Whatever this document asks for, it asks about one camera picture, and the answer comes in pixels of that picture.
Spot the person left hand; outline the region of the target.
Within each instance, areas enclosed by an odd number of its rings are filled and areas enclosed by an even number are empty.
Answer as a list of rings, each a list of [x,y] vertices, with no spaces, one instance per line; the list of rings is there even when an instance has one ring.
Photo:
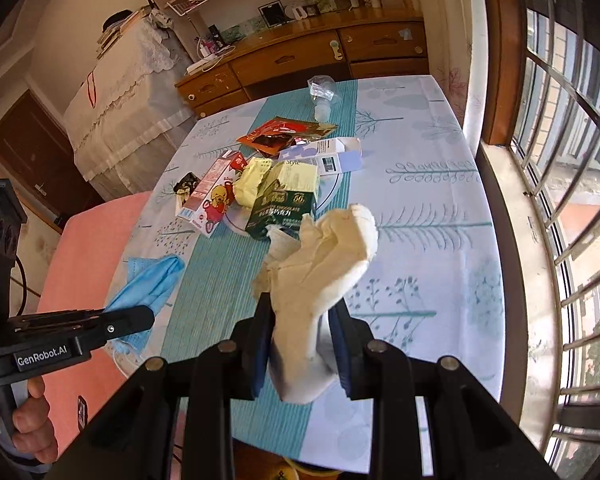
[[[12,438],[15,448],[31,454],[42,464],[52,464],[58,457],[58,442],[50,420],[50,404],[45,397],[42,377],[33,377],[27,383],[29,397],[12,414],[16,434]]]

